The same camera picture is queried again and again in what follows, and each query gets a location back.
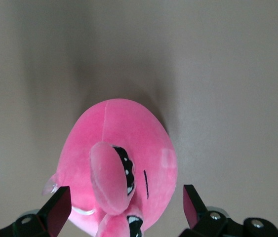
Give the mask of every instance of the black stitched line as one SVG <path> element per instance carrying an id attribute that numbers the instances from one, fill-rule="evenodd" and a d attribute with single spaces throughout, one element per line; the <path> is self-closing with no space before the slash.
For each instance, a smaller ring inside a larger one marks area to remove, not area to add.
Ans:
<path id="1" fill-rule="evenodd" d="M 145 186 L 147 188 L 147 199 L 149 199 L 149 187 L 148 187 L 148 178 L 147 178 L 147 173 L 145 172 L 145 170 L 143 171 L 144 172 L 144 177 L 145 177 Z"/>

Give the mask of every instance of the gray wall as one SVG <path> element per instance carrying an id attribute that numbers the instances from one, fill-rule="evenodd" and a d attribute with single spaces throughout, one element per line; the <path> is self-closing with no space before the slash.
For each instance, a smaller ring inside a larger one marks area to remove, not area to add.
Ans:
<path id="1" fill-rule="evenodd" d="M 278 227 L 278 1 L 0 1 L 0 228 L 40 208 L 80 114 L 136 100 L 176 148 L 147 237 L 187 227 L 182 186 Z M 60 236 L 85 236 L 67 223 Z"/>

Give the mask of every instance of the plush toy head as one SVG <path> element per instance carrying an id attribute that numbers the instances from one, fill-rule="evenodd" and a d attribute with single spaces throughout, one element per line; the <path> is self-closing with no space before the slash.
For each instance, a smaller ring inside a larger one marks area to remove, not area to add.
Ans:
<path id="1" fill-rule="evenodd" d="M 134 101 L 112 99 L 76 122 L 44 193 L 70 186 L 69 219 L 92 236 L 140 237 L 176 180 L 175 150 L 160 122 Z"/>

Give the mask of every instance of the pink fabric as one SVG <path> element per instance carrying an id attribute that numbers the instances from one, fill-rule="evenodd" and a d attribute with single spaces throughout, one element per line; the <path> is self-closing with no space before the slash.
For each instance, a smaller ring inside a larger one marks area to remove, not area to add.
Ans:
<path id="1" fill-rule="evenodd" d="M 115 146 L 125 149 L 132 169 Z M 129 194 L 128 173 L 134 176 Z M 107 100 L 78 119 L 53 179 L 71 188 L 69 219 L 75 225 L 92 236 L 129 237 L 129 220 L 142 219 L 143 233 L 167 207 L 176 186 L 176 154 L 149 110 L 126 99 Z"/>

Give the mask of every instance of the screw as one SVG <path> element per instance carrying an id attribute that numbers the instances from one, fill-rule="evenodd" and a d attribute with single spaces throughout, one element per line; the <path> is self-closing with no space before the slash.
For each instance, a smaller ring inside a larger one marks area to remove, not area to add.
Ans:
<path id="1" fill-rule="evenodd" d="M 26 217 L 26 218 L 21 220 L 21 224 L 26 224 L 26 223 L 28 223 L 30 221 L 31 221 L 31 217 Z"/>
<path id="2" fill-rule="evenodd" d="M 254 220 L 251 221 L 251 223 L 252 223 L 252 225 L 255 226 L 256 228 L 263 228 L 263 227 L 264 227 L 263 223 L 260 222 L 259 220 L 255 220 L 255 219 L 254 219 Z"/>
<path id="3" fill-rule="evenodd" d="M 219 220 L 221 216 L 217 212 L 211 212 L 210 216 L 213 220 Z"/>

